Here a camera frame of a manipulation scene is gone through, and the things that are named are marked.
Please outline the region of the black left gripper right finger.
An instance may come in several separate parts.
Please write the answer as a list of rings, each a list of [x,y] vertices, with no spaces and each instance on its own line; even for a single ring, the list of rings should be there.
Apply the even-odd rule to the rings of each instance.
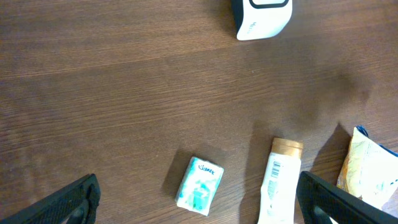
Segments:
[[[297,199],[305,223],[396,224],[397,218],[308,171],[299,175]]]

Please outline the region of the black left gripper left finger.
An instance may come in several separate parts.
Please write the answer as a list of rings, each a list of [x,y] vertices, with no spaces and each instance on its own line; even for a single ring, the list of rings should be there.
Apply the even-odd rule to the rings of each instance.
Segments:
[[[101,197],[94,174],[87,174],[1,223],[94,224]]]

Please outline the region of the green Kleenex tissue pack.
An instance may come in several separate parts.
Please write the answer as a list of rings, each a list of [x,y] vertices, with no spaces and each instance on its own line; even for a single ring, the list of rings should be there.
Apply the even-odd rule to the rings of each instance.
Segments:
[[[208,216],[223,173],[221,166],[193,156],[176,194],[177,206]]]

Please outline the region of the white tube gold cap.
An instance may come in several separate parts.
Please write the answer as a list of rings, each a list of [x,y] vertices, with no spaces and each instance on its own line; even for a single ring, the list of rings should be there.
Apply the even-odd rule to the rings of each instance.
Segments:
[[[303,143],[274,138],[261,185],[258,224],[294,222]]]

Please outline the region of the cream snack bag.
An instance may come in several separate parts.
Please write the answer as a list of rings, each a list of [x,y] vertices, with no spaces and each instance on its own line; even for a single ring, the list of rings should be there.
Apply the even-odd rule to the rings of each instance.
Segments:
[[[397,189],[397,153],[356,126],[336,186],[381,209]]]

